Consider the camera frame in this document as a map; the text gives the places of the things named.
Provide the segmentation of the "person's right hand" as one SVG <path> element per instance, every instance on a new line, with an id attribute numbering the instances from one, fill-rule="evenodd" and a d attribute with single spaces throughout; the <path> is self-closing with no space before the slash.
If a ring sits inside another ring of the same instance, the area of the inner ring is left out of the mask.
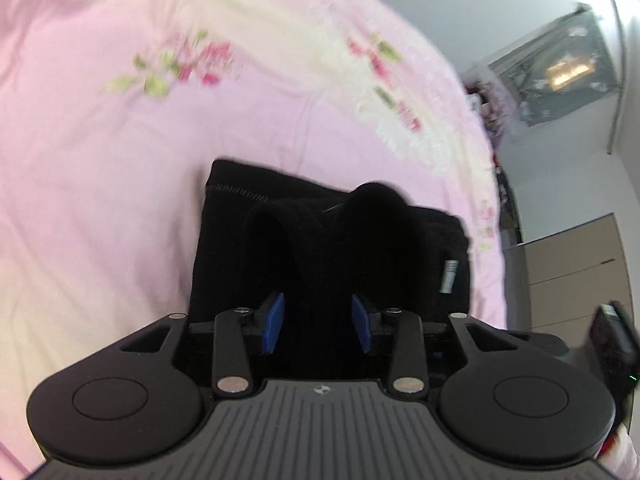
<path id="1" fill-rule="evenodd" d="M 624 424 L 605 441 L 598 462 L 619 479 L 640 480 L 639 454 Z"/>

